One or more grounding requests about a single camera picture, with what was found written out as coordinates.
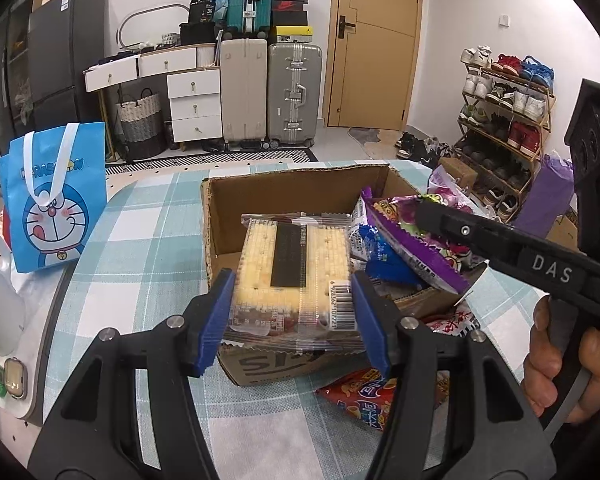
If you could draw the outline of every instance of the wall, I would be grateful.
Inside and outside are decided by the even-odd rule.
[[[498,26],[501,14],[510,16],[509,28]],[[456,120],[466,77],[460,55],[488,44],[496,58],[531,54],[555,70],[558,101],[546,148],[570,156],[563,140],[580,83],[600,82],[600,38],[573,0],[428,0],[423,21],[410,125],[445,142],[460,138]]]

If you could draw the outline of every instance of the door frame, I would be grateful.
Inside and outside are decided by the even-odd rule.
[[[413,59],[411,60],[411,79],[407,91],[407,101],[404,104],[405,114],[402,121],[404,130],[409,118],[409,105],[411,95],[413,94],[413,83],[416,75],[416,66],[418,64],[418,50],[420,48],[420,30],[422,29],[422,1],[418,0],[418,10],[416,16],[416,35],[413,46]],[[322,117],[324,118],[325,128],[329,125],[329,112],[331,107],[331,92],[333,91],[333,63],[336,54],[336,39],[338,37],[338,5],[340,0],[331,0],[331,12],[329,18],[329,43],[327,47],[327,67],[324,77],[324,91],[322,96]]]

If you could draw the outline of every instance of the tablecloth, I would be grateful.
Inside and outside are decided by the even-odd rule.
[[[279,164],[278,170],[329,168],[384,161]],[[418,190],[430,170],[391,161]],[[68,287],[54,333],[44,393],[48,415],[62,386],[98,331],[148,330],[207,291],[200,184],[206,177],[271,171],[271,165],[183,172],[141,180],[107,205]],[[488,270],[467,301],[518,380],[528,351],[532,312],[542,292]],[[350,371],[362,357],[280,383],[241,388],[216,361],[190,386],[200,425],[220,478],[362,479],[380,439],[314,394]],[[137,404],[144,461],[159,466],[153,440],[146,372],[137,375]],[[427,466],[443,445],[445,408],[436,411]]]

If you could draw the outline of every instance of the black and white patterned rug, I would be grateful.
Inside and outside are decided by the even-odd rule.
[[[194,166],[197,164],[211,164],[218,162],[237,162],[240,160],[271,160],[273,158],[287,158],[290,162],[317,162],[314,153],[309,148],[284,148],[282,150],[267,150],[262,152],[227,152],[227,153],[202,153],[200,155],[170,156],[157,158],[133,164],[107,165],[107,175],[128,173],[130,171],[155,170],[157,168],[175,168],[177,166]]]

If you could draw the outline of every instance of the wooden door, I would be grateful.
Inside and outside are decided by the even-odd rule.
[[[418,0],[338,0],[329,126],[402,129],[417,23]]]

